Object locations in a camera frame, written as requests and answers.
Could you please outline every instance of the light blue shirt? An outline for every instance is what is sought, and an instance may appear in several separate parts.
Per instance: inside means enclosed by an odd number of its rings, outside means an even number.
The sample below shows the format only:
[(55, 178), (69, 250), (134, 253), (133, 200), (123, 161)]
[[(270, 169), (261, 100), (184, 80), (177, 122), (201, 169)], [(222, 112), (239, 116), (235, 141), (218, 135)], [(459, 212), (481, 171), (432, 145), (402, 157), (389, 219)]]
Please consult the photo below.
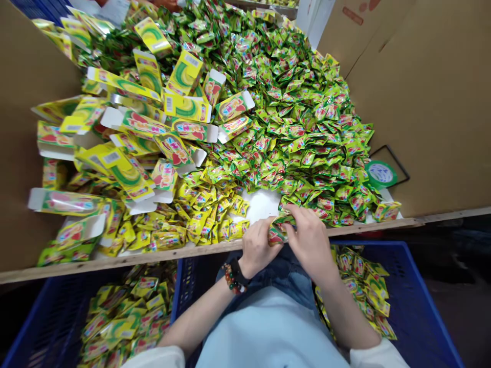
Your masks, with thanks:
[(196, 368), (262, 366), (348, 368), (349, 364), (313, 311), (269, 286), (219, 322)]

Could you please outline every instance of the smartwatch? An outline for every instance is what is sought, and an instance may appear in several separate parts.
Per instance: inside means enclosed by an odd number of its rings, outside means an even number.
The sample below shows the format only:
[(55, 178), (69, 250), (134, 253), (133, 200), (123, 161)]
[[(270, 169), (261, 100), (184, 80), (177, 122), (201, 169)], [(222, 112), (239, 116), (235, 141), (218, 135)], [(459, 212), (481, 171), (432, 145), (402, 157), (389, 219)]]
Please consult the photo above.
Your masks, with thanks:
[(237, 258), (233, 258), (230, 261), (230, 267), (232, 268), (232, 273), (234, 274), (235, 280), (242, 286), (248, 286), (251, 283), (250, 279), (246, 279), (240, 270), (239, 261)]

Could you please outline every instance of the green tape roll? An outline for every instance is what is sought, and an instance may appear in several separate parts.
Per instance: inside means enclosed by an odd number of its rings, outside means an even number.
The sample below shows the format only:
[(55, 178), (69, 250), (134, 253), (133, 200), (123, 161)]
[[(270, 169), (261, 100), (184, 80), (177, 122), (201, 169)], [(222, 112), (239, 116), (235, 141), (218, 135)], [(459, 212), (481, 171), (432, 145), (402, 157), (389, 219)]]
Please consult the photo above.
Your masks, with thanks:
[(368, 173), (370, 184), (377, 189), (388, 188), (397, 183), (397, 174), (394, 169), (382, 161), (370, 161), (365, 170)]

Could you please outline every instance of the cardboard wall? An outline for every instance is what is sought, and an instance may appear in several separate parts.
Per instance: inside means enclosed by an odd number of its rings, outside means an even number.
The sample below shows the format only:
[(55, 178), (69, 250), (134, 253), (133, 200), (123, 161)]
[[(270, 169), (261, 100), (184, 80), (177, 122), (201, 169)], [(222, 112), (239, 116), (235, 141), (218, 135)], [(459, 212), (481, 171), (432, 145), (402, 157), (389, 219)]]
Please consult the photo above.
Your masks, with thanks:
[(348, 75), (372, 149), (389, 144), (411, 175), (391, 190), (405, 217), (491, 205), (489, 14), (485, 0), (418, 0)]
[(3, 52), (0, 90), (2, 183), (0, 271), (32, 267), (63, 219), (27, 208), (29, 190), (41, 186), (35, 114), (42, 102), (80, 93), (80, 73), (10, 1), (0, 2)]
[(336, 0), (317, 50), (330, 53), (346, 78), (366, 52), (378, 53), (413, 7), (415, 0)]

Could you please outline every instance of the white sleeve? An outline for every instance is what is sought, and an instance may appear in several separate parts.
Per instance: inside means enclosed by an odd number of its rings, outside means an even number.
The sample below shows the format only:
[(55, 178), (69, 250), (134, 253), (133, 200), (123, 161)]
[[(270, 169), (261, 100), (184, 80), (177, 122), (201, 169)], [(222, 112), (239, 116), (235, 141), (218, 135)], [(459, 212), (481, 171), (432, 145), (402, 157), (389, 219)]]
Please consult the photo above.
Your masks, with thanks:
[(397, 349), (387, 339), (365, 350), (349, 351), (351, 368), (409, 368)]
[(159, 347), (140, 353), (121, 368), (184, 368), (184, 353), (180, 347)]

